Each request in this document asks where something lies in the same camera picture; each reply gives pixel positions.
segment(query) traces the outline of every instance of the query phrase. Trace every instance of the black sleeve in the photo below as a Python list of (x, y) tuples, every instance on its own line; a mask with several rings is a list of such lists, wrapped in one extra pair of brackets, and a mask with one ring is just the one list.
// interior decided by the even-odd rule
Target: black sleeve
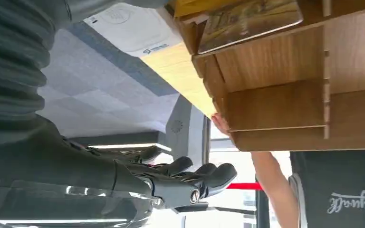
[(71, 148), (52, 122), (35, 114), (44, 107), (37, 88), (46, 83), (40, 69), (50, 62), (56, 31), (114, 2), (0, 0), (0, 185), (23, 180), (114, 189), (122, 167)]

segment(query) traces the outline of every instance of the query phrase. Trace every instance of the black t-shirt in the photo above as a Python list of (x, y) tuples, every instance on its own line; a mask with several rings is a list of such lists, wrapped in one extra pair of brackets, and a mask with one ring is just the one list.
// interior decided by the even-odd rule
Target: black t-shirt
[(309, 228), (365, 228), (365, 151), (292, 152)]

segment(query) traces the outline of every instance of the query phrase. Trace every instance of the robotic hand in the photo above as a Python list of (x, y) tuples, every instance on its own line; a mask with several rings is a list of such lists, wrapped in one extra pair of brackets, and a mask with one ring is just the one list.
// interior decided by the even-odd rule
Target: robotic hand
[(228, 163), (218, 168), (208, 163), (195, 172), (186, 172), (192, 166), (188, 157), (180, 157), (171, 164), (143, 163), (158, 155), (156, 147), (150, 147), (142, 152), (113, 152), (112, 158), (143, 180), (152, 190), (152, 196), (163, 200), (165, 208), (195, 204), (223, 191), (237, 176), (234, 166)]

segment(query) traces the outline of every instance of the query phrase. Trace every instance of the human arm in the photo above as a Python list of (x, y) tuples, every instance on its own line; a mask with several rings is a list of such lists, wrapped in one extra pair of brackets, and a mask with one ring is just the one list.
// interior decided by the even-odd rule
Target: human arm
[[(231, 137), (229, 126), (220, 114), (212, 116), (215, 126)], [(271, 152), (251, 152), (252, 163), (262, 189), (268, 196), (282, 228), (298, 227), (298, 203), (289, 182)]]

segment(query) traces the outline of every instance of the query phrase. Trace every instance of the robotic arm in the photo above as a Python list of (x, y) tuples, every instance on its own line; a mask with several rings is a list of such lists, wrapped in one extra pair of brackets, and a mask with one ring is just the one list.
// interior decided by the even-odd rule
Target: robotic arm
[(153, 208), (194, 204), (235, 177), (229, 164), (183, 172), (187, 158), (157, 167), (109, 159), (64, 141), (35, 114), (56, 31), (117, 2), (0, 0), (0, 227), (139, 227)]

